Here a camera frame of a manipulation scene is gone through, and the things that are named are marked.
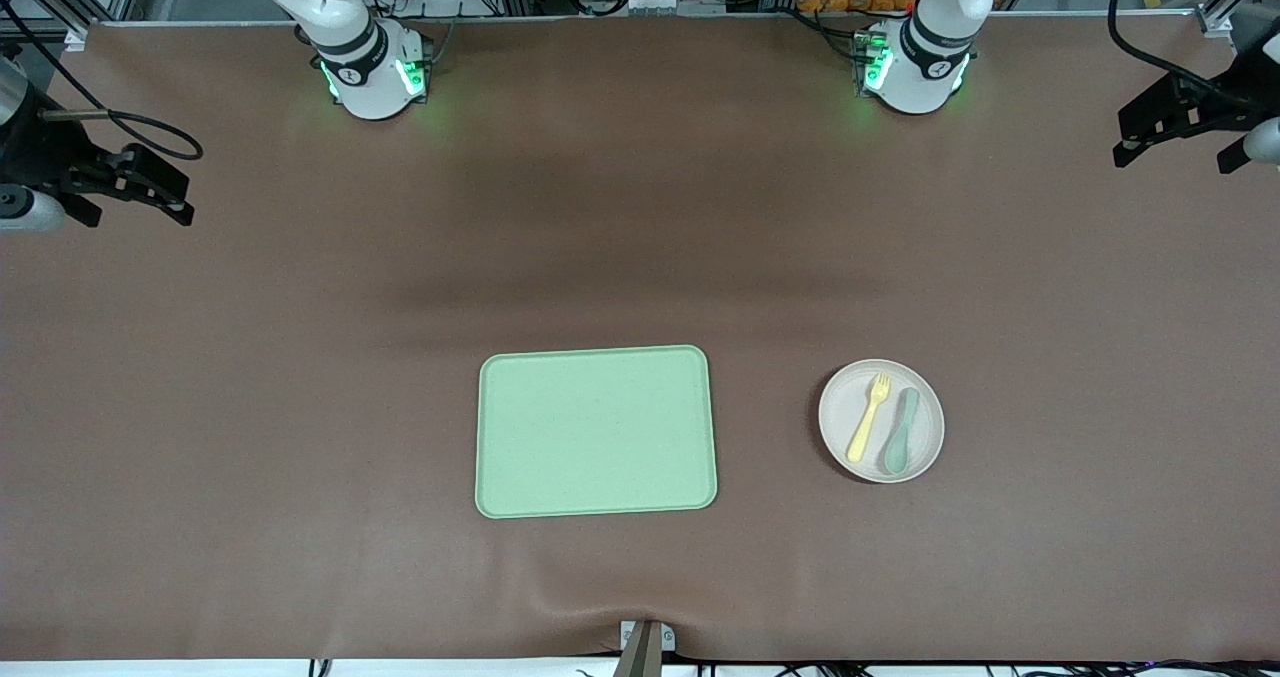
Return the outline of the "round beige plate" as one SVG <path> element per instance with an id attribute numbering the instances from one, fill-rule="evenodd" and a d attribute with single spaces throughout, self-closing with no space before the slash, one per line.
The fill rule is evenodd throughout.
<path id="1" fill-rule="evenodd" d="M 869 385 L 877 372 L 890 372 L 891 394 L 877 412 L 865 456 L 861 462 L 851 463 L 846 458 L 846 450 L 867 407 Z M 893 430 L 900 395 L 905 386 L 915 386 L 920 393 L 920 404 L 909 440 L 908 471 L 893 476 L 886 471 L 882 456 Z M 829 454 L 841 468 L 867 482 L 904 484 L 918 479 L 932 468 L 943 450 L 946 418 L 941 401 L 925 378 L 905 363 L 883 360 L 847 363 L 833 372 L 823 386 L 817 416 L 820 436 Z"/>

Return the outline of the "yellow plastic fork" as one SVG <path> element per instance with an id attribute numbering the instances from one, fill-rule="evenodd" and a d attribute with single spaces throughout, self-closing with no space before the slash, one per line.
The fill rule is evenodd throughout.
<path id="1" fill-rule="evenodd" d="M 881 404 L 888 399 L 891 389 L 892 378 L 890 372 L 877 372 L 869 385 L 867 407 L 861 413 L 861 418 L 859 418 L 858 426 L 855 427 L 852 440 L 847 445 L 846 458 L 850 459 L 851 463 L 861 462 L 865 456 L 877 412 L 881 408 Z"/>

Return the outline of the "green plastic spoon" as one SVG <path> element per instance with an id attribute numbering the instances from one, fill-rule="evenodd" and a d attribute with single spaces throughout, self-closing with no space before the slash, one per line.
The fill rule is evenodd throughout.
<path id="1" fill-rule="evenodd" d="M 920 404 L 920 393 L 915 386 L 905 386 L 900 395 L 893 430 L 883 450 L 883 466 L 890 475 L 899 476 L 908 471 L 909 440 Z"/>

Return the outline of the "brown table cover mat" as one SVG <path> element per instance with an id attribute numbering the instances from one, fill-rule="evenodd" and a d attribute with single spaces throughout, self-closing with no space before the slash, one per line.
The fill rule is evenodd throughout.
<path id="1" fill-rule="evenodd" d="M 288 26 L 96 27 L 192 131 L 192 227 L 0 235 L 0 659 L 558 657 L 622 621 L 742 662 L 1280 660 L 1280 171 L 1116 168 L 1155 70 L 998 15 L 900 116 L 786 17 L 457 27 L 431 97 L 334 106 Z M 698 346 L 700 511 L 488 520 L 500 353 Z M 904 484 L 818 424 L 905 363 Z"/>

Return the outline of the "light green rectangular tray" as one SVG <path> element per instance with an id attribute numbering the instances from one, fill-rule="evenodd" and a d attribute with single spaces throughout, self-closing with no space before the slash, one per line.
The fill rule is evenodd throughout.
<path id="1" fill-rule="evenodd" d="M 490 520 L 699 511 L 718 493 L 698 346 L 493 354 L 474 500 Z"/>

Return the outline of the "grey metal bracket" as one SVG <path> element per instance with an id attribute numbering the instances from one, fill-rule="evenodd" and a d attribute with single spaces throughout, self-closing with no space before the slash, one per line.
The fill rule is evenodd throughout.
<path id="1" fill-rule="evenodd" d="M 659 621 L 623 621 L 613 677 L 662 677 L 664 657 L 677 646 L 675 628 Z"/>

